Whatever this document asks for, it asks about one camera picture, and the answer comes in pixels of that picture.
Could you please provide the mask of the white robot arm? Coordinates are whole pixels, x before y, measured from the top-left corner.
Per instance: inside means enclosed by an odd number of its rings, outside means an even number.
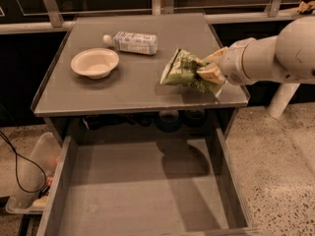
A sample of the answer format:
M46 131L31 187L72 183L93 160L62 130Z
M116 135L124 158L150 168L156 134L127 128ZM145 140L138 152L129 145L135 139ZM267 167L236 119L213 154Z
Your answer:
M315 83L315 17L299 18L275 36L238 40L204 62L197 74L218 85L278 83L280 87L267 107L269 114L278 118L301 84Z

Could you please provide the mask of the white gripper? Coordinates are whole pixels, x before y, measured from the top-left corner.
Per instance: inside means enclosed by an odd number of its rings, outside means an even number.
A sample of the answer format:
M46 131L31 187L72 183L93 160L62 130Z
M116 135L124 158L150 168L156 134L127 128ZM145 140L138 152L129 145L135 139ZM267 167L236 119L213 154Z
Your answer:
M235 86L253 85L256 80L248 77L243 65L245 49L253 41L253 37L238 40L229 47L225 46L210 54L204 59L210 64L199 68L197 74L202 79L219 85L223 84L225 79Z

